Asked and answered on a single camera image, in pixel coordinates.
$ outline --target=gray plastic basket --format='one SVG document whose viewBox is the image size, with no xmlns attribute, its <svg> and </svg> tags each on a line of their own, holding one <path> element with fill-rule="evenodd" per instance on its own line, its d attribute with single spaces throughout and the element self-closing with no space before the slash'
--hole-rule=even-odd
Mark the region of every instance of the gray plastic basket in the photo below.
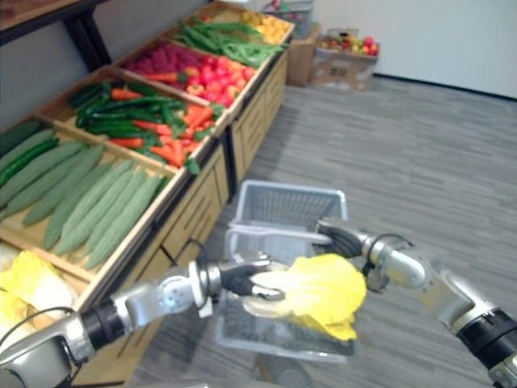
<svg viewBox="0 0 517 388">
<path fill-rule="evenodd" d="M 263 8 L 264 14 L 276 16 L 277 18 L 294 23 L 294 37 L 304 39 L 310 33 L 310 26 L 313 22 L 313 0 L 302 0 L 299 2 L 283 2 L 287 6 L 287 11 L 276 10 L 272 5 Z"/>
<path fill-rule="evenodd" d="M 291 265 L 297 257 L 312 257 L 314 243 L 330 242 L 314 229 L 318 219 L 328 216 L 347 219 L 345 196 L 338 190 L 246 181 L 226 233 L 225 258 L 246 261 L 263 251 Z M 346 362 L 359 346 L 292 323 L 257 318 L 231 293 L 221 296 L 216 339 L 230 348 L 330 362 Z"/>
<path fill-rule="evenodd" d="M 247 180 L 242 184 L 231 226 L 315 231 L 323 217 L 347 219 L 347 200 L 339 190 Z"/>
</svg>

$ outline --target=white wall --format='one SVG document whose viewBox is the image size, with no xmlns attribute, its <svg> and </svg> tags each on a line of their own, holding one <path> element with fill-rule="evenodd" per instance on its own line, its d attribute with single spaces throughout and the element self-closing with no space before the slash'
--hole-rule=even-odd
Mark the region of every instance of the white wall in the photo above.
<svg viewBox="0 0 517 388">
<path fill-rule="evenodd" d="M 112 0 L 94 17 L 113 60 L 205 4 L 171 0 Z M 88 74 L 62 23 L 0 48 L 0 131 Z"/>
<path fill-rule="evenodd" d="M 378 73 L 517 98 L 516 0 L 316 0 L 314 19 L 374 35 Z"/>
</svg>

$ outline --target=tomato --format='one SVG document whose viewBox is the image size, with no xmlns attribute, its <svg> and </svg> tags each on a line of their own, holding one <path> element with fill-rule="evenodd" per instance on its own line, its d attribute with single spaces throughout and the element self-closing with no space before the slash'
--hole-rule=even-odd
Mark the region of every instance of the tomato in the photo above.
<svg viewBox="0 0 517 388">
<path fill-rule="evenodd" d="M 187 87 L 187 93 L 190 93 L 191 95 L 201 96 L 203 93 L 205 93 L 204 86 L 203 85 L 190 85 Z"/>
<path fill-rule="evenodd" d="M 244 78 L 239 78 L 234 85 L 237 87 L 238 90 L 244 89 L 244 86 L 246 86 L 246 80 Z"/>
<path fill-rule="evenodd" d="M 190 86 L 190 85 L 201 85 L 201 78 L 199 78 L 199 77 L 190 77 L 187 80 L 187 86 Z"/>
<path fill-rule="evenodd" d="M 207 84 L 206 90 L 213 91 L 217 94 L 220 94 L 223 90 L 223 87 L 221 86 L 221 84 L 218 81 L 212 81 L 209 84 Z"/>
<path fill-rule="evenodd" d="M 217 67 L 214 70 L 214 73 L 216 74 L 216 76 L 219 79 L 221 79 L 221 78 L 225 77 L 226 75 L 228 75 L 228 71 L 226 69 L 223 69 L 222 67 Z"/>
<path fill-rule="evenodd" d="M 215 58 L 213 55 L 205 55 L 203 57 L 203 63 L 212 67 L 217 63 L 217 58 Z"/>
<path fill-rule="evenodd" d="M 194 66 L 187 66 L 185 68 L 185 73 L 187 74 L 187 76 L 190 78 L 190 77 L 199 77 L 200 76 L 200 71 L 194 67 Z"/>
<path fill-rule="evenodd" d="M 204 91 L 201 97 L 207 99 L 208 101 L 215 102 L 219 98 L 219 95 L 215 91 Z"/>
<path fill-rule="evenodd" d="M 255 75 L 255 69 L 253 67 L 246 66 L 244 69 L 242 69 L 242 77 L 246 81 L 250 81 L 250 79 Z"/>
<path fill-rule="evenodd" d="M 221 88 L 224 90 L 228 85 L 231 85 L 232 81 L 230 80 L 228 75 L 225 75 L 224 77 L 219 78 L 219 85 L 221 85 Z"/>
<path fill-rule="evenodd" d="M 232 85 L 235 85 L 235 83 L 239 80 L 239 79 L 242 79 L 242 76 L 241 76 L 241 72 L 234 72 L 234 73 L 231 73 L 231 75 L 229 76 L 229 80 L 230 80 L 230 83 Z"/>
<path fill-rule="evenodd" d="M 220 69 L 228 69 L 230 63 L 230 59 L 227 57 L 218 57 L 217 58 L 217 67 Z"/>
<path fill-rule="evenodd" d="M 229 108 L 233 103 L 233 99 L 231 99 L 228 95 L 223 93 L 222 95 L 219 96 L 219 98 L 217 99 L 217 102 L 222 105 L 225 105 L 227 108 Z"/>
<path fill-rule="evenodd" d="M 201 72 L 201 83 L 203 83 L 203 85 L 208 85 L 210 82 L 212 81 L 215 81 L 216 80 L 216 74 L 209 70 L 209 71 L 202 71 Z"/>
</svg>

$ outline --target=black cable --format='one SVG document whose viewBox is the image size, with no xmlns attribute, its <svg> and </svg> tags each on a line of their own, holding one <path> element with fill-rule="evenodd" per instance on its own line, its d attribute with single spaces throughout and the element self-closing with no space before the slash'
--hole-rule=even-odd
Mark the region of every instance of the black cable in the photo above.
<svg viewBox="0 0 517 388">
<path fill-rule="evenodd" d="M 410 240 L 408 240 L 405 237 L 402 237 L 400 234 L 396 234 L 396 233 L 383 233 L 383 234 L 379 234 L 377 237 L 375 237 L 373 239 L 372 243 L 370 244 L 370 247 L 368 248 L 368 252 L 366 253 L 366 264 L 363 266 L 363 269 L 361 270 L 363 275 L 367 276 L 368 273 L 370 272 L 370 270 L 372 270 L 375 267 L 375 264 L 372 262 L 373 247 L 380 240 L 382 240 L 383 238 L 386 238 L 386 237 L 399 238 L 402 241 L 406 241 L 410 247 L 414 246 L 414 244 Z"/>
<path fill-rule="evenodd" d="M 28 317 L 22 319 L 21 321 L 16 323 L 11 329 L 9 329 L 7 331 L 7 333 L 4 334 L 3 337 L 0 339 L 0 347 L 3 345 L 4 342 L 6 342 L 7 338 L 9 337 L 9 335 L 13 334 L 13 332 L 16 329 L 18 329 L 20 326 L 22 326 L 24 323 L 27 323 L 28 321 L 30 321 L 31 319 L 37 317 L 38 315 L 41 315 L 41 314 L 44 314 L 44 313 L 48 313 L 49 311 L 55 311 L 55 310 L 64 311 L 67 314 L 72 314 L 72 313 L 75 312 L 74 309 L 70 309 L 69 307 L 64 307 L 64 306 L 51 307 L 49 309 L 37 311 L 34 314 L 31 314 Z"/>
</svg>

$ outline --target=orange carrot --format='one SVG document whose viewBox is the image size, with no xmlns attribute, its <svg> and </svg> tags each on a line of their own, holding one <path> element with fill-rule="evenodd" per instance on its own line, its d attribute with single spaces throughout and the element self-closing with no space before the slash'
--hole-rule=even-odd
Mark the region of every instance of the orange carrot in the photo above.
<svg viewBox="0 0 517 388">
<path fill-rule="evenodd" d="M 144 139 L 141 137 L 112 138 L 110 141 L 126 148 L 141 148 L 144 146 Z"/>
<path fill-rule="evenodd" d="M 142 95 L 134 91 L 128 91 L 119 87 L 111 89 L 111 98 L 115 101 L 125 101 L 126 99 L 138 99 Z"/>
<path fill-rule="evenodd" d="M 205 121 L 211 120 L 213 118 L 213 109 L 210 106 L 204 107 L 199 115 L 196 115 L 190 124 L 188 125 L 190 128 L 195 128 L 201 126 Z"/>
<path fill-rule="evenodd" d="M 172 136 L 172 129 L 167 124 L 156 124 L 144 120 L 134 120 L 133 123 L 139 128 L 151 130 L 158 135 Z"/>
<path fill-rule="evenodd" d="M 183 166 L 187 157 L 184 154 L 174 152 L 170 147 L 150 147 L 149 150 L 164 158 L 169 164 L 180 168 Z"/>
</svg>

